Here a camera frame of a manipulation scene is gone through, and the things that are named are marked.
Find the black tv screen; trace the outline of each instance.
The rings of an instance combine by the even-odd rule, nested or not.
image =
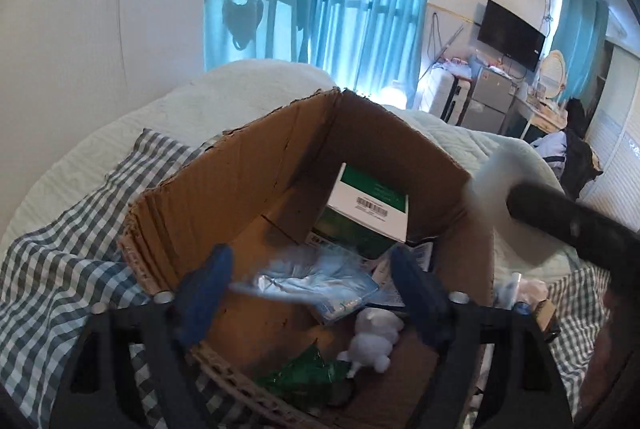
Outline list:
[[[545,35],[513,12],[488,0],[478,40],[527,69],[535,70],[545,43]]]

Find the mini refrigerator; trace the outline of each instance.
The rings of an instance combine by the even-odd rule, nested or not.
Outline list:
[[[460,126],[476,132],[500,132],[513,101],[510,91],[510,79],[482,67]]]

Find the gingham fabric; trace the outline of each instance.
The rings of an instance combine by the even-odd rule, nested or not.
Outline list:
[[[128,205],[201,152],[145,130],[102,187],[7,251],[0,268],[0,382],[35,426],[48,426],[66,358],[90,306],[148,300],[116,245]],[[132,348],[132,362],[149,424],[162,428],[142,346]],[[196,384],[220,425],[268,424],[204,374]]]
[[[596,336],[609,316],[604,308],[608,284],[609,272],[583,262],[580,270],[549,286],[549,299],[556,305],[561,330],[549,346],[573,415],[578,411],[580,386]]]

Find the metal bolt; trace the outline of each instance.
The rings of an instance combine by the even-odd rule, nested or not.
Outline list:
[[[449,300],[456,304],[467,304],[469,302],[469,296],[464,292],[451,292],[449,294]]]
[[[154,303],[156,304],[167,304],[171,303],[174,300],[174,294],[172,292],[158,292],[154,295]]]
[[[91,313],[94,315],[104,314],[109,307],[105,303],[96,303],[91,306]]]

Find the white plush toy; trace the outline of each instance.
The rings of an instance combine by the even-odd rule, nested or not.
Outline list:
[[[352,379],[366,365],[384,373],[391,364],[389,354],[403,327],[402,320],[388,310],[365,308],[360,312],[356,317],[356,336],[351,340],[348,351],[338,354],[339,361],[351,362],[347,377]]]

